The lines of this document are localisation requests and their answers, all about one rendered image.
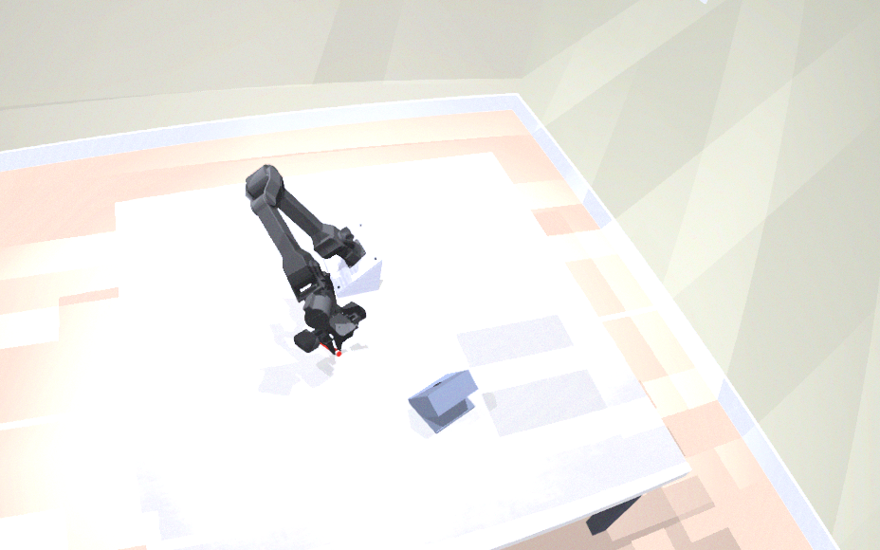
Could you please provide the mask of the light blue square panel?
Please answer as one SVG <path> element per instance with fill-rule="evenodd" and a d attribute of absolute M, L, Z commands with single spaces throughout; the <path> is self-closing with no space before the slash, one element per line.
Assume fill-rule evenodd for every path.
<path fill-rule="evenodd" d="M 407 400 L 437 434 L 474 409 L 475 404 L 468 397 L 478 390 L 466 369 L 445 374 Z"/>

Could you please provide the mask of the red peg with white band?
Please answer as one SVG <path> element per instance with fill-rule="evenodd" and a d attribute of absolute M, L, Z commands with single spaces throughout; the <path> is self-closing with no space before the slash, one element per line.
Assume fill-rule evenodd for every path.
<path fill-rule="evenodd" d="M 321 344 L 321 345 L 323 345 L 323 344 Z M 326 345 L 323 345 L 323 346 L 324 346 L 325 348 L 327 348 Z M 334 347 L 334 348 L 335 348 L 335 347 Z M 328 349 L 328 348 L 327 348 L 327 349 Z M 329 349 L 328 349 L 328 350 L 329 350 Z M 335 348 L 335 352 L 336 352 L 335 356 L 340 357 L 340 355 L 341 355 L 341 351 L 339 351 L 338 349 Z"/>

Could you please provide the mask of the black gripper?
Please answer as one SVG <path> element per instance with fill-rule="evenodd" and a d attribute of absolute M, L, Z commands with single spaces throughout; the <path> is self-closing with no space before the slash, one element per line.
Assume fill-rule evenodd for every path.
<path fill-rule="evenodd" d="M 345 315 L 351 316 L 356 313 L 359 317 L 359 322 L 366 319 L 366 311 L 364 310 L 363 307 L 359 306 L 355 302 L 349 302 L 348 304 L 344 305 L 343 307 L 341 307 L 340 305 L 338 305 L 338 303 L 336 303 L 332 307 L 330 317 L 335 315 L 336 310 L 338 308 L 340 308 L 343 316 L 345 316 Z M 323 345 L 327 346 L 327 348 L 331 351 L 332 355 L 335 355 L 336 352 L 335 352 L 333 341 L 335 343 L 336 348 L 339 351 L 341 351 L 342 343 L 338 343 L 334 338 L 330 337 L 329 332 L 324 334 L 322 329 L 314 329 L 313 331 L 310 332 L 309 330 L 307 330 L 305 328 L 299 334 L 294 336 L 295 345 L 298 346 L 300 349 L 302 349 L 307 354 L 312 353 L 313 351 L 318 349 L 321 344 L 323 344 Z"/>

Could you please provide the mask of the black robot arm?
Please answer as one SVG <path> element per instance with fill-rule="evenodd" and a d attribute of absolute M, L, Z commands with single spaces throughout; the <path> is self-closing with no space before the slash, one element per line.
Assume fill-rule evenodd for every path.
<path fill-rule="evenodd" d="M 254 215 L 258 216 L 276 249 L 283 258 L 283 270 L 297 303 L 305 301 L 304 321 L 313 329 L 322 329 L 343 343 L 359 329 L 355 313 L 343 316 L 340 308 L 331 316 L 337 303 L 330 273 L 321 271 L 311 252 L 301 248 L 282 217 L 281 210 L 313 242 L 313 249 L 323 259 L 338 255 L 352 268 L 365 254 L 355 234 L 347 227 L 339 229 L 323 224 L 303 203 L 285 187 L 283 177 L 273 165 L 264 165 L 246 178 L 246 198 Z M 279 210 L 278 210 L 278 209 Z M 300 291 L 310 285 L 304 291 Z"/>

